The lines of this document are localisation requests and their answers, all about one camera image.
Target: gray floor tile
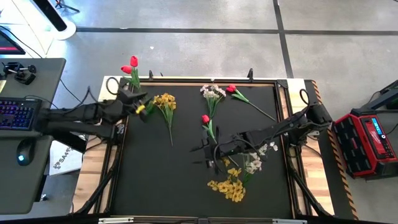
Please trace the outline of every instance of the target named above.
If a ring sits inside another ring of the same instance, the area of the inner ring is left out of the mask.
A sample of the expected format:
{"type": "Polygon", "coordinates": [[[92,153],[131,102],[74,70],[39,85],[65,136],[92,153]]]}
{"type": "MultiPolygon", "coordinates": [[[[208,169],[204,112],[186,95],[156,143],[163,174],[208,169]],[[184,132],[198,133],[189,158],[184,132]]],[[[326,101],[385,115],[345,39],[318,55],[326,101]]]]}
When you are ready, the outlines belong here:
{"type": "Polygon", "coordinates": [[[272,0],[66,1],[62,15],[85,27],[275,29],[272,0]]]}
{"type": "Polygon", "coordinates": [[[43,193],[47,201],[35,202],[25,215],[0,215],[0,220],[39,218],[66,215],[70,211],[72,195],[75,193],[79,172],[47,177],[43,193]]]}
{"type": "MultiPolygon", "coordinates": [[[[49,51],[49,57],[67,59],[62,79],[79,98],[88,85],[98,96],[105,75],[124,75],[120,68],[131,55],[139,57],[140,75],[152,70],[165,76],[245,77],[253,68],[256,77],[286,77],[279,36],[273,34],[80,32],[54,42],[49,51]]],[[[73,106],[76,101],[61,87],[55,103],[73,106]]]]}
{"type": "Polygon", "coordinates": [[[279,0],[285,29],[398,30],[393,0],[279,0]]]}
{"type": "MultiPolygon", "coordinates": [[[[397,41],[398,37],[287,36],[294,77],[318,83],[333,119],[365,104],[375,91],[397,79],[397,41]]],[[[398,208],[397,180],[349,178],[360,219],[398,222],[393,212],[398,208]]]]}

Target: red power station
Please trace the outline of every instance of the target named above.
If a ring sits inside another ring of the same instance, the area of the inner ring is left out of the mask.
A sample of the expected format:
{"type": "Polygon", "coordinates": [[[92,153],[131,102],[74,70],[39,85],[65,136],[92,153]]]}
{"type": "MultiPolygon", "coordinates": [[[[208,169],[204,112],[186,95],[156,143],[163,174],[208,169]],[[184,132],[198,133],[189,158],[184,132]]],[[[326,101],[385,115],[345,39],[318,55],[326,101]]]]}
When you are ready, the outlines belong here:
{"type": "Polygon", "coordinates": [[[391,88],[395,81],[385,89],[382,95],[360,109],[352,109],[332,124],[346,172],[355,177],[379,179],[398,175],[398,150],[394,150],[383,130],[378,113],[397,113],[394,110],[376,110],[396,100],[398,89],[391,88]]]}

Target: keyboard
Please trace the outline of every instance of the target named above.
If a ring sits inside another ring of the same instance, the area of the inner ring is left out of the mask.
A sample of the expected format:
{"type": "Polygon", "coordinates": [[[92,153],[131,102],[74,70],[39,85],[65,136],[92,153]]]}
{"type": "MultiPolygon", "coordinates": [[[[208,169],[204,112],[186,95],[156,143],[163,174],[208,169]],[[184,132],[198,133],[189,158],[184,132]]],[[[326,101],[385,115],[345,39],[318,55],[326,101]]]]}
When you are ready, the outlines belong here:
{"type": "Polygon", "coordinates": [[[42,100],[0,97],[0,130],[32,130],[42,100]]]}

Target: wooden table frame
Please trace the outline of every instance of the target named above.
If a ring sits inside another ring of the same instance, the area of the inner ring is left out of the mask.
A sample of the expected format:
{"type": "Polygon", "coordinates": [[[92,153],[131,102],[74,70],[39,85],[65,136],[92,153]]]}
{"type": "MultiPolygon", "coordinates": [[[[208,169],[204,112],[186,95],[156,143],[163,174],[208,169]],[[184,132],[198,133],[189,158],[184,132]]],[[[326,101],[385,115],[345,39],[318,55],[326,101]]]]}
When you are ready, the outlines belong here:
{"type": "MultiPolygon", "coordinates": [[[[106,89],[106,80],[109,77],[104,77],[104,81],[101,87],[101,92],[99,94],[99,101],[109,100],[115,98],[114,95],[110,94],[106,89]]],[[[164,85],[165,82],[173,83],[169,85],[178,85],[178,83],[183,82],[200,82],[200,85],[205,83],[211,83],[210,78],[198,78],[198,77],[155,77],[156,81],[153,83],[148,82],[148,78],[144,78],[145,81],[142,81],[142,85],[164,85]]],[[[278,111],[279,120],[285,119],[289,117],[292,113],[301,111],[306,107],[306,104],[301,100],[299,96],[299,90],[302,88],[305,89],[304,80],[302,79],[287,79],[287,80],[276,80],[276,79],[261,79],[257,78],[254,80],[254,83],[250,83],[248,78],[216,78],[215,82],[219,85],[220,83],[231,83],[231,82],[246,82],[246,84],[237,84],[237,85],[247,85],[251,86],[258,85],[259,82],[269,82],[275,83],[277,102],[279,101],[280,105],[277,105],[278,108],[282,108],[282,111],[278,111]]],[[[111,91],[117,90],[117,83],[114,81],[109,82],[109,89],[111,91]]],[[[95,139],[90,141],[87,147],[91,147],[95,144],[99,143],[99,139],[95,139]]],[[[319,146],[317,141],[312,139],[308,139],[308,145],[318,152],[319,146]]],[[[109,169],[112,166],[114,161],[116,146],[112,148],[108,147],[106,150],[106,144],[99,145],[89,151],[87,151],[84,155],[83,164],[80,171],[80,176],[78,179],[78,183],[76,186],[73,204],[75,207],[75,211],[83,206],[83,204],[88,200],[91,194],[94,192],[95,188],[97,188],[98,183],[100,182],[101,176],[104,175],[103,171],[109,169]]],[[[314,194],[315,198],[320,202],[323,208],[329,212],[330,214],[334,214],[333,206],[331,204],[330,193],[328,190],[328,184],[326,180],[325,171],[323,170],[323,162],[320,157],[314,154],[311,151],[307,151],[305,149],[302,150],[301,156],[298,156],[298,159],[292,159],[295,168],[298,170],[299,174],[304,177],[308,188],[314,194]]],[[[110,203],[112,197],[109,196],[109,189],[111,188],[111,184],[113,187],[116,181],[109,181],[106,188],[103,191],[101,200],[97,203],[96,212],[104,212],[106,205],[110,203]]],[[[292,199],[292,210],[293,214],[295,214],[295,210],[298,209],[302,212],[302,214],[312,214],[316,215],[315,211],[310,210],[310,205],[306,201],[303,196],[303,193],[300,187],[295,183],[292,178],[289,177],[289,188],[292,199]]]]}

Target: red tulip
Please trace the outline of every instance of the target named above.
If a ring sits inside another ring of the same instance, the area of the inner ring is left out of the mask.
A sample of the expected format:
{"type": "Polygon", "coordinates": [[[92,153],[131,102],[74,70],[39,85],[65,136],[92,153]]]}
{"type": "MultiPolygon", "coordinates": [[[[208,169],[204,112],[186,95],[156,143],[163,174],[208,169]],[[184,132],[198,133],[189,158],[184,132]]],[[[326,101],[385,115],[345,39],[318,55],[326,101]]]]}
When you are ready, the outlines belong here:
{"type": "Polygon", "coordinates": [[[130,65],[133,67],[137,67],[138,66],[138,58],[136,56],[132,56],[130,59],[130,65]]]}
{"type": "Polygon", "coordinates": [[[122,70],[124,73],[131,74],[132,68],[131,68],[130,66],[128,66],[128,65],[123,65],[122,68],[121,68],[121,70],[122,70]]]}
{"type": "Polygon", "coordinates": [[[207,123],[210,121],[210,118],[209,118],[209,116],[207,116],[207,115],[203,115],[203,116],[201,117],[201,120],[202,120],[205,124],[207,124],[207,123]]]}
{"type": "Polygon", "coordinates": [[[230,88],[230,89],[232,89],[234,91],[236,90],[236,86],[234,84],[230,84],[228,88],[230,88]]]}

